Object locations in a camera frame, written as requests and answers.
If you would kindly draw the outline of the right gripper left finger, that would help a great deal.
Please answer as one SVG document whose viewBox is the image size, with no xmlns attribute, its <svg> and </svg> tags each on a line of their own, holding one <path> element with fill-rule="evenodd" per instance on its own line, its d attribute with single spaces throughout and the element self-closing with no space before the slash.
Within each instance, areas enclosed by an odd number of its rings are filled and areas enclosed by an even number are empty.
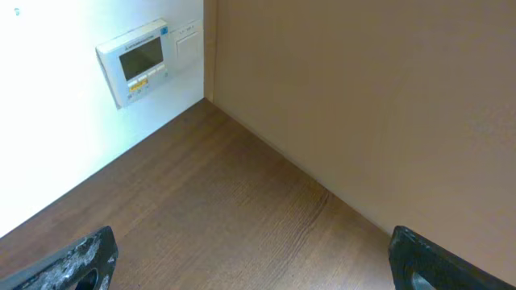
<svg viewBox="0 0 516 290">
<path fill-rule="evenodd" d="M 21 271 L 1 280 L 2 289 L 108 290 L 119 256 L 110 226 L 78 239 Z"/>
</svg>

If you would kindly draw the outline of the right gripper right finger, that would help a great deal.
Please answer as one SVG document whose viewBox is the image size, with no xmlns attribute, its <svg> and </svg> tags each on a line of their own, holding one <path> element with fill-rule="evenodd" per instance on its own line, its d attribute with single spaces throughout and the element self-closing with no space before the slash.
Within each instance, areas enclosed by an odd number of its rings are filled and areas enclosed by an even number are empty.
<svg viewBox="0 0 516 290">
<path fill-rule="evenodd" d="M 515 290 L 405 226 L 394 228 L 388 253 L 397 290 Z"/>
</svg>

